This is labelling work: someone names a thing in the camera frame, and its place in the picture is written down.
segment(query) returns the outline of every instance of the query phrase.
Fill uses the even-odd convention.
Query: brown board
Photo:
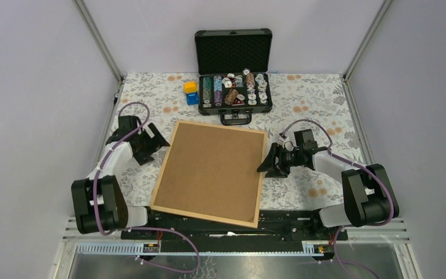
[[[179,120],[151,208],[257,227],[267,133]]]

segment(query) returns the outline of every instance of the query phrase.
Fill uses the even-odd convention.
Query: poker chip case
[[[266,73],[271,51],[272,32],[270,29],[246,29],[246,30],[200,30],[195,34],[197,66],[199,69],[199,112],[202,115],[220,115],[223,125],[244,125],[252,121],[253,113],[267,113],[272,109],[271,90],[269,89],[269,77]],[[257,104],[249,104],[247,97],[246,77],[242,71],[250,69],[254,77],[261,73],[266,82],[265,103],[261,103],[259,97]],[[215,105],[214,77],[225,77],[232,73],[235,76],[243,76],[243,87],[225,88],[222,86],[222,98],[225,99],[231,89],[245,96],[241,105]],[[210,77],[211,99],[210,107],[203,100],[203,80]]]

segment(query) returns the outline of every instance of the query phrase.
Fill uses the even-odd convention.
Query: wooden frame
[[[200,126],[208,126],[208,127],[215,127],[215,128],[222,128],[222,129],[229,129],[229,130],[239,130],[239,131],[245,131],[245,132],[248,132],[248,133],[259,133],[259,134],[262,134],[262,135],[264,135],[264,140],[263,140],[263,144],[262,144],[262,158],[261,158],[261,162],[264,160],[264,158],[266,156],[266,147],[267,147],[268,133],[265,132],[265,131],[243,129],[243,128],[237,128],[237,127],[232,127],[232,126],[222,126],[222,125],[214,125],[214,124],[207,124],[207,123],[199,123],[199,122],[194,122],[194,121],[178,120],[176,125],[175,125],[174,131],[172,132],[171,141],[170,141],[171,144],[174,143],[175,135],[177,134],[177,129],[179,127],[179,124],[181,124],[181,123],[200,125]],[[165,158],[163,160],[163,164],[161,165],[160,173],[158,175],[158,180],[156,182],[156,186],[153,189],[152,198],[151,198],[151,202],[150,202],[150,207],[152,209],[158,210],[158,211],[161,211],[161,212],[178,214],[178,215],[182,215],[182,216],[188,216],[188,217],[194,217],[194,218],[200,218],[200,219],[205,219],[205,220],[217,221],[217,222],[222,222],[222,223],[236,224],[236,225],[245,226],[245,227],[257,228],[257,223],[258,223],[258,220],[259,220],[259,216],[258,215],[259,215],[259,209],[260,209],[260,200],[261,200],[261,191],[262,191],[262,182],[263,182],[263,179],[264,179],[264,173],[260,173],[260,175],[259,175],[258,188],[257,188],[257,198],[256,198],[256,208],[255,208],[255,211],[254,211],[254,219],[253,219],[252,222],[242,221],[242,220],[235,220],[235,219],[228,219],[228,218],[223,218],[223,217],[218,217],[218,216],[213,216],[213,215],[200,214],[200,213],[195,213],[195,212],[188,212],[188,211],[184,211],[184,210],[179,210],[179,209],[173,209],[173,208],[167,208],[167,207],[164,207],[164,206],[154,205],[154,202],[156,200],[156,196],[158,194],[158,190],[159,190],[159,187],[160,187],[160,184],[161,184],[161,179],[163,177],[163,173],[165,171],[165,167],[167,165],[168,158],[170,157],[170,152],[171,152],[171,147],[168,149],[167,154],[165,155]]]

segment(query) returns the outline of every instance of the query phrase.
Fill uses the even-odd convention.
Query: white wall
[[[72,1],[0,1],[0,278],[46,278],[116,82]]]
[[[86,0],[120,70],[197,72],[197,30],[273,31],[270,71],[344,73],[382,0]]]
[[[446,278],[446,1],[394,1],[351,88],[423,278]]]

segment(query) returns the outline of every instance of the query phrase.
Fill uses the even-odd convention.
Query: floral tablecloth
[[[151,111],[150,121],[167,140],[170,140],[179,119],[221,124],[219,116],[202,116],[196,105],[186,103],[182,86],[188,81],[198,82],[198,77],[196,73],[131,73],[126,78],[117,112],[129,102],[144,102]],[[244,126],[268,132],[267,150],[287,125],[297,119],[309,118],[327,129],[334,142],[332,149],[335,153],[362,161],[359,140],[338,74],[270,74],[269,85],[274,108],[269,113],[253,114],[252,122]],[[137,115],[143,120],[146,112],[142,106],[130,106],[123,115]],[[116,128],[117,116],[110,132]],[[314,131],[319,146],[328,144],[322,131],[307,123],[296,124],[288,136],[293,139],[292,132],[304,128]],[[163,148],[153,154],[154,162],[141,167],[135,160],[129,162],[120,180],[128,205],[149,204],[166,150]],[[313,210],[342,201],[340,183],[305,167],[294,167],[288,178],[264,179],[261,209]]]

